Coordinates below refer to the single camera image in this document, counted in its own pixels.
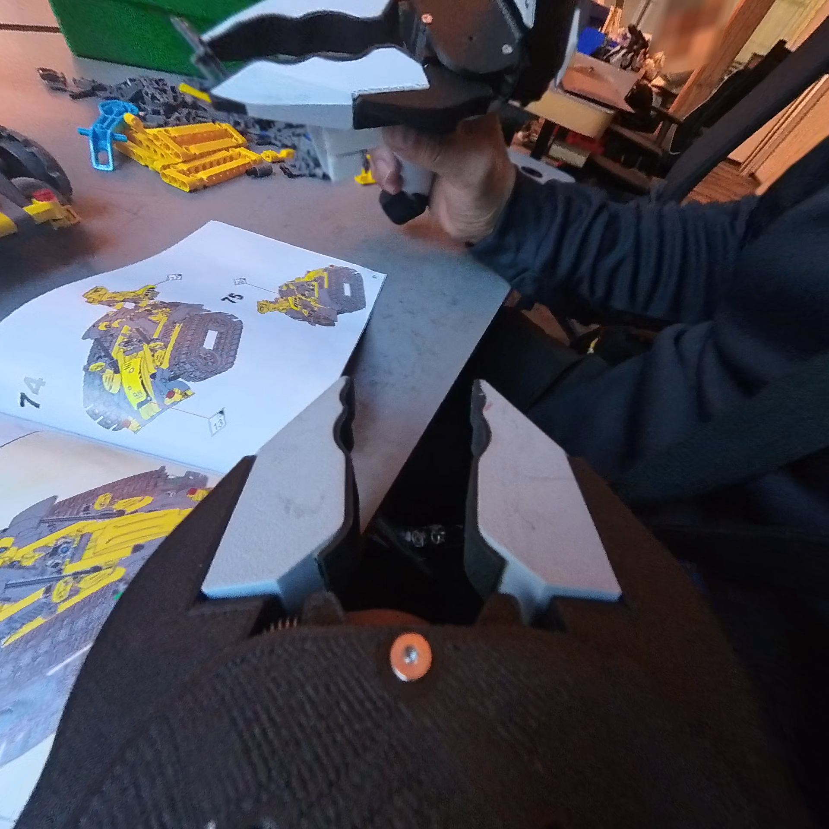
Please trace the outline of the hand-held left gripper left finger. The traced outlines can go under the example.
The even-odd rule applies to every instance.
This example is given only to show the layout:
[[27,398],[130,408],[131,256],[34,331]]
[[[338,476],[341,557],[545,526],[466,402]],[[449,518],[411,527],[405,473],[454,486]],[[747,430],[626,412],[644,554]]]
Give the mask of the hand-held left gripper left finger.
[[257,452],[202,584],[208,598],[301,604],[347,586],[360,558],[354,394],[337,378]]

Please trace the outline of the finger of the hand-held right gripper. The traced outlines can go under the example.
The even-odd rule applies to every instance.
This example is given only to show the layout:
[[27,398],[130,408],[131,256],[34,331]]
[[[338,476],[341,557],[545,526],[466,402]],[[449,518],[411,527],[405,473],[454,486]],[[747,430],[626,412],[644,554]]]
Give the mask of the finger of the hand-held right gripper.
[[213,108],[222,112],[363,132],[378,128],[355,121],[355,102],[360,95],[428,88],[429,78],[417,60],[396,47],[379,47],[350,60],[253,60],[215,85],[209,96]]
[[355,60],[401,47],[400,14],[396,1],[257,2],[199,35],[195,60]]

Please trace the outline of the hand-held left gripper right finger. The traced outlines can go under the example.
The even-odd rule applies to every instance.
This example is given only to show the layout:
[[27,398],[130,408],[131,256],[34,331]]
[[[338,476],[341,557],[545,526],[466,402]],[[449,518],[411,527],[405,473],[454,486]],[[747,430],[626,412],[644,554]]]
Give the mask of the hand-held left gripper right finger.
[[471,391],[463,565],[483,600],[509,595],[524,623],[557,598],[615,603],[613,567],[565,451],[484,380]]

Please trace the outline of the pile of grey brick parts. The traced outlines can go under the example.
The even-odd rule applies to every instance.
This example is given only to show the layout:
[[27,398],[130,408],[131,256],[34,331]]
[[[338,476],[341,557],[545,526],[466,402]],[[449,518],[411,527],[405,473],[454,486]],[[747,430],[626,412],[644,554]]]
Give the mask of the pile of grey brick parts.
[[49,90],[71,99],[118,99],[133,104],[143,123],[150,128],[173,128],[215,120],[227,122],[254,148],[278,153],[292,150],[291,158],[279,162],[287,177],[330,180],[309,132],[301,125],[219,112],[200,89],[187,84],[174,85],[161,77],[136,76],[110,85],[85,77],[68,79],[62,72],[49,67],[37,67],[36,71]]

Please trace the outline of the yellow grey brick toy vehicle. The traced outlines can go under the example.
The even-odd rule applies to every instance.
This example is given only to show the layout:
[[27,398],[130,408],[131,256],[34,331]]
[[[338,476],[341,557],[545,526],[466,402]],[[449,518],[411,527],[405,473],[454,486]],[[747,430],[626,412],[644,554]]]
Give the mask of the yellow grey brick toy vehicle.
[[38,142],[1,127],[1,238],[79,223],[70,181]]

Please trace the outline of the person's right forearm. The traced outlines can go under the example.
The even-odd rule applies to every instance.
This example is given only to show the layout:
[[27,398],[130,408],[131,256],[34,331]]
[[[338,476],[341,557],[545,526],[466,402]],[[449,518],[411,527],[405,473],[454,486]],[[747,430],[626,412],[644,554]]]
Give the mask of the person's right forearm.
[[524,297],[669,323],[655,350],[776,363],[827,350],[827,145],[761,196],[609,201],[520,176],[472,254]]

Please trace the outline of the person's right hand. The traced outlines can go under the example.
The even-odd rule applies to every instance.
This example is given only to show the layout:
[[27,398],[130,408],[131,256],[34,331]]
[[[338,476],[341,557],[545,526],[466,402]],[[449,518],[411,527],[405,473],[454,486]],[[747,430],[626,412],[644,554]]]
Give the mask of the person's right hand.
[[385,128],[369,154],[373,177],[391,195],[405,189],[404,161],[432,172],[430,213],[452,239],[469,245],[493,231],[516,180],[495,113],[462,120],[445,135]]

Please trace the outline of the yellow brick panel assembly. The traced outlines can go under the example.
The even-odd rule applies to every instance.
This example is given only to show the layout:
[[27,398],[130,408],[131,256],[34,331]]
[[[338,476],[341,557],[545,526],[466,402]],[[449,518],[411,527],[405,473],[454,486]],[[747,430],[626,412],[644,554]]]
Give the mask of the yellow brick panel assembly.
[[294,149],[254,152],[230,124],[194,123],[171,128],[146,128],[136,115],[126,114],[125,129],[115,144],[124,156],[156,171],[160,179],[182,192],[231,181],[246,174],[272,173],[274,162],[293,161]]

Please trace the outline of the white instruction booklet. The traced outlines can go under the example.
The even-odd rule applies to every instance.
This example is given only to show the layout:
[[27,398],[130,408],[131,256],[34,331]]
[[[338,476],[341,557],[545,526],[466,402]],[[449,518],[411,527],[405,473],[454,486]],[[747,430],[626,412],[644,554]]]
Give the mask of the white instruction booklet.
[[341,375],[384,280],[212,221],[2,320],[3,825],[120,595]]

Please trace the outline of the green plastic bin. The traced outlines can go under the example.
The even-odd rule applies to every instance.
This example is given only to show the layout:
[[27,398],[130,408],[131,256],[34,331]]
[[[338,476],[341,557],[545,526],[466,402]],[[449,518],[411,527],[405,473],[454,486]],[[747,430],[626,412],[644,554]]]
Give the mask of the green plastic bin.
[[193,75],[192,50],[171,24],[186,19],[200,33],[253,1],[51,1],[77,57]]

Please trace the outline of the person's dark clothed torso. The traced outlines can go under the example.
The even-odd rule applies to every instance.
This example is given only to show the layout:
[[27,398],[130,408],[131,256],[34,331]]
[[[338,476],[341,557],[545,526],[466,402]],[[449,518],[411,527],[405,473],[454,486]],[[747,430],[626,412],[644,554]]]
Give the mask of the person's dark clothed torso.
[[827,350],[685,360],[655,350],[669,323],[598,313],[664,327],[614,367],[532,356],[511,370],[519,406],[704,572],[798,776],[826,791]]

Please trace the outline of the blue brick separator tool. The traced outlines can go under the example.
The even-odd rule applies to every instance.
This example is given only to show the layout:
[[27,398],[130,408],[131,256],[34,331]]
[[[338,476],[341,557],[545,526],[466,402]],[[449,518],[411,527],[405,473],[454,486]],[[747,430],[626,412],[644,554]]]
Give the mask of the blue brick separator tool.
[[123,133],[127,114],[137,116],[139,108],[117,98],[107,98],[98,104],[98,117],[88,128],[78,128],[77,132],[88,141],[89,158],[93,169],[114,171],[113,145],[126,142]]

